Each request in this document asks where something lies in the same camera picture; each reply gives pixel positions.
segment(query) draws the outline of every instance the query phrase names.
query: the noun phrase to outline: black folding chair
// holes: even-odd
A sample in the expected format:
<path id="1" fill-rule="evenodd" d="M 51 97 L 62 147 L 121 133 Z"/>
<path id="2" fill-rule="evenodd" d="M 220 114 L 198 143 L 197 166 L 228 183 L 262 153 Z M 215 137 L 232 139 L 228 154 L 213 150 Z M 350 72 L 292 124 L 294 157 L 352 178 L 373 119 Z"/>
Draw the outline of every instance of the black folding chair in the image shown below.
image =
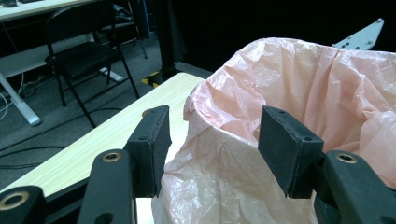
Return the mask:
<path id="1" fill-rule="evenodd" d="M 96 125 L 75 87 L 92 80 L 92 77 L 101 75 L 98 72 L 100 69 L 107 68 L 107 84 L 109 84 L 111 64 L 122 61 L 128 78 L 115 82 L 107 89 L 119 86 L 123 81 L 129 79 L 136 97 L 139 98 L 139 93 L 118 42 L 113 41 L 115 48 L 111 48 L 101 44 L 99 40 L 96 32 L 106 25 L 110 25 L 111 29 L 114 29 L 115 11 L 110 3 L 102 0 L 59 9 L 49 17 L 46 24 L 49 49 L 49 57 L 46 62 L 51 66 L 52 73 L 57 78 L 63 106 L 66 106 L 64 92 L 70 90 L 93 128 Z M 56 51 L 53 46 L 56 43 L 82 35 L 90 36 L 91 40 L 61 51 Z M 62 86 L 60 76 L 64 78 L 68 88 Z"/>

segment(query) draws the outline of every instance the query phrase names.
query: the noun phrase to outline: table leg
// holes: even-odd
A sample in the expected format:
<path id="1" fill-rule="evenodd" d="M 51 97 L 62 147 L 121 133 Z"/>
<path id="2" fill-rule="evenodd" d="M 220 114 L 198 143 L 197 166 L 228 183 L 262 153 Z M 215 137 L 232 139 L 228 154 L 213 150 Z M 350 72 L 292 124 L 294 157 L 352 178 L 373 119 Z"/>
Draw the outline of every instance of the table leg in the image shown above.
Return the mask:
<path id="1" fill-rule="evenodd" d="M 6 89 L 8 94 L 11 96 L 12 102 L 20 110 L 21 114 L 29 122 L 30 125 L 36 126 L 41 123 L 41 119 L 35 114 L 28 104 L 26 104 L 21 97 L 12 89 L 7 80 L 0 73 L 0 83 Z"/>

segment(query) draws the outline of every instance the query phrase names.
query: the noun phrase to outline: plastic bag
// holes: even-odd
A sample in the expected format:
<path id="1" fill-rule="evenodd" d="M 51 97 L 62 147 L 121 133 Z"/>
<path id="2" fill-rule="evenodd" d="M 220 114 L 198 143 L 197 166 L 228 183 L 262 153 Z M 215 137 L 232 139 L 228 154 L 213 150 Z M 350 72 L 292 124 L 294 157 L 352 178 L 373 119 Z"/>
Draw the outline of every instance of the plastic bag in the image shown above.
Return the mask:
<path id="1" fill-rule="evenodd" d="M 187 139 L 165 165 L 156 223 L 317 222 L 313 200 L 285 198 L 257 149 L 263 105 L 291 113 L 324 152 L 360 155 L 396 189 L 396 54 L 265 38 L 188 97 Z"/>

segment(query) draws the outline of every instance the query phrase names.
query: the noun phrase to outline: white object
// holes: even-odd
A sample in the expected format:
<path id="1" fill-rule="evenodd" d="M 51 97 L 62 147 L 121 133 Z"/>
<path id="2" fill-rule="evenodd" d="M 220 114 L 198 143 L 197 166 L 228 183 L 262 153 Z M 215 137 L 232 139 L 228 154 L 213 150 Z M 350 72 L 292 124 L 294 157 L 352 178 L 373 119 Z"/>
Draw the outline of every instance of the white object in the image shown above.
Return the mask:
<path id="1" fill-rule="evenodd" d="M 383 25 L 384 20 L 378 19 L 354 35 L 351 35 L 332 46 L 339 49 L 371 49 L 375 45 Z"/>

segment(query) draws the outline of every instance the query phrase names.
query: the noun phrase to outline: light wood surface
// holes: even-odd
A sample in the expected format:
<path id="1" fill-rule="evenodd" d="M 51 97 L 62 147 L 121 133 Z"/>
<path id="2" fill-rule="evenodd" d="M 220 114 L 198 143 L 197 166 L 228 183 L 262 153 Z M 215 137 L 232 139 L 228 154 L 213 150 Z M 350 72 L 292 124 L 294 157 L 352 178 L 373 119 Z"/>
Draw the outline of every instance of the light wood surface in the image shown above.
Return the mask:
<path id="1" fill-rule="evenodd" d="M 142 113 L 159 105 L 170 106 L 172 145 L 166 162 L 172 160 L 187 136 L 188 122 L 183 119 L 185 101 L 202 81 L 202 78 L 186 73 L 176 74 L 3 190 L 35 185 L 48 196 L 86 178 L 94 158 L 103 151 L 123 148 L 142 119 Z M 153 222 L 150 202 L 151 199 L 137 199 L 139 223 Z"/>
<path id="2" fill-rule="evenodd" d="M 45 13 L 74 4 L 90 2 L 92 0 L 42 0 L 32 3 L 20 3 L 17 1 L 16 7 L 0 6 L 0 21 L 16 20 L 22 17 L 33 16 L 38 13 Z"/>

